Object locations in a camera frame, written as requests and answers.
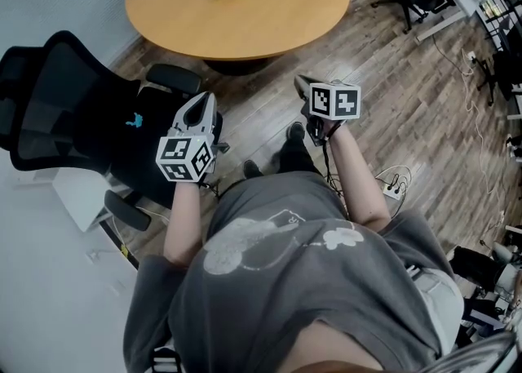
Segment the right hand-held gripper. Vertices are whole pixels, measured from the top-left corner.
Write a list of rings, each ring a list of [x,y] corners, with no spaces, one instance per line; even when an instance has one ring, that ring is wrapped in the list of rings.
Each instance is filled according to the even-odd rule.
[[[298,75],[294,88],[304,105],[307,133],[315,146],[322,146],[340,125],[361,115],[361,88],[340,81],[321,82]]]

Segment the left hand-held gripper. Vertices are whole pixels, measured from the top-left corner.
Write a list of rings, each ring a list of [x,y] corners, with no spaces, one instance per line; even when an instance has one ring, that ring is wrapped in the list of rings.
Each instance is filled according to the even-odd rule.
[[[214,172],[217,154],[229,150],[227,143],[215,143],[209,134],[217,121],[217,99],[211,91],[194,96],[176,112],[172,129],[197,135],[168,135],[159,140],[156,164],[168,181],[197,183]]]

